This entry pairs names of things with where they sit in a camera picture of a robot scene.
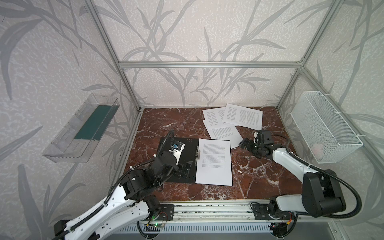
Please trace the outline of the white black file folder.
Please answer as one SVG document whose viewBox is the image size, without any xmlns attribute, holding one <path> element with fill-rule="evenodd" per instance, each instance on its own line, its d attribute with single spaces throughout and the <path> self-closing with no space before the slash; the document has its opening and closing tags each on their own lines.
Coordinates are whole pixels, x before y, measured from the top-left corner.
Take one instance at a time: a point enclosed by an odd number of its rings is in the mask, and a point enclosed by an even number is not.
<svg viewBox="0 0 384 240">
<path fill-rule="evenodd" d="M 188 179 L 183 184 L 195 184 L 196 170 L 197 170 L 197 167 L 195 166 L 195 156 L 196 156 L 196 149 L 199 145 L 199 139 L 174 138 L 174 141 L 179 141 L 185 144 L 185 148 L 182 151 L 179 164 L 184 165 L 188 161 L 193 162 L 193 166 L 191 168 Z"/>
</svg>

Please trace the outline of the metal folder clip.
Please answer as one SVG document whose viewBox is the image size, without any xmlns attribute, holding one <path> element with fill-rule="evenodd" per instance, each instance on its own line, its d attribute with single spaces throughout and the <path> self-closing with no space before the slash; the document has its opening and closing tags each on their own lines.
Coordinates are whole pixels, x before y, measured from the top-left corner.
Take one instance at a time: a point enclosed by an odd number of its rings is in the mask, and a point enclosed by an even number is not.
<svg viewBox="0 0 384 240">
<path fill-rule="evenodd" d="M 196 149 L 196 156 L 195 156 L 195 166 L 197 167 L 198 166 L 198 160 L 200 159 L 200 149 L 199 147 L 197 147 Z"/>
</svg>

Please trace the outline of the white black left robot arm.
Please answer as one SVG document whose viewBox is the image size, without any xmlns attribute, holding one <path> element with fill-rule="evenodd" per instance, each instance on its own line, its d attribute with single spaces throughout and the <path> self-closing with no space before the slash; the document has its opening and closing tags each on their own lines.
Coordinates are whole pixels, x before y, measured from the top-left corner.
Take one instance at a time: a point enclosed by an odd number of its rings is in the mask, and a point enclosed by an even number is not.
<svg viewBox="0 0 384 240">
<path fill-rule="evenodd" d="M 153 221 L 162 205 L 153 192 L 172 176 L 181 176 L 185 164 L 194 166 L 196 152 L 171 150 L 134 166 L 112 186 L 107 196 L 72 220 L 55 226 L 56 240 L 103 240 L 121 228 L 140 221 Z"/>
</svg>

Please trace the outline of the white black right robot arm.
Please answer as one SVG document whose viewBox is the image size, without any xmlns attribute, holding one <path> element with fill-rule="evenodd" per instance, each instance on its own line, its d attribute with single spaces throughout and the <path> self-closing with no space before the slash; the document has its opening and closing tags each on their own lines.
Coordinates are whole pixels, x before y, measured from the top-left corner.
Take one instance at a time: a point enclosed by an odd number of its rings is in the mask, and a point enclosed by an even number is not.
<svg viewBox="0 0 384 240">
<path fill-rule="evenodd" d="M 295 212 L 314 218 L 342 219 L 347 206 L 341 189 L 341 180 L 331 170 L 316 170 L 315 166 L 296 156 L 290 149 L 290 140 L 285 144 L 275 143 L 270 131 L 256 131 L 254 139 L 244 138 L 239 146 L 258 159 L 266 158 L 292 173 L 301 183 L 302 192 L 270 198 L 268 210 Z"/>
</svg>

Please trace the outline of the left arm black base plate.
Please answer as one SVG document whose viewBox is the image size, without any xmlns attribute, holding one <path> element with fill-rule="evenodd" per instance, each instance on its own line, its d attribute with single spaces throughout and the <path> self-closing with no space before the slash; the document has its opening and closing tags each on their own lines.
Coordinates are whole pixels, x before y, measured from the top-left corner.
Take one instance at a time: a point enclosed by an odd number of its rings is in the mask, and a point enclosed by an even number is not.
<svg viewBox="0 0 384 240">
<path fill-rule="evenodd" d="M 150 214 L 148 217 L 151 221 L 171 221 L 174 218 L 175 205 L 173 204 L 161 204 L 159 210 L 156 210 L 154 214 Z"/>
</svg>

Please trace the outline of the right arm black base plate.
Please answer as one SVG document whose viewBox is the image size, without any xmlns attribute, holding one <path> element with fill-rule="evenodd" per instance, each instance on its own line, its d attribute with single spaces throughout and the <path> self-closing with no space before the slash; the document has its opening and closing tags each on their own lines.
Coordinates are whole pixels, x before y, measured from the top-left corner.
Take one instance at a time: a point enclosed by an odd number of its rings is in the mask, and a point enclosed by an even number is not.
<svg viewBox="0 0 384 240">
<path fill-rule="evenodd" d="M 272 201 L 268 204 L 252 202 L 251 210 L 254 213 L 256 220 L 277 220 L 288 221 L 292 220 L 292 213 L 281 211 L 276 202 Z"/>
</svg>

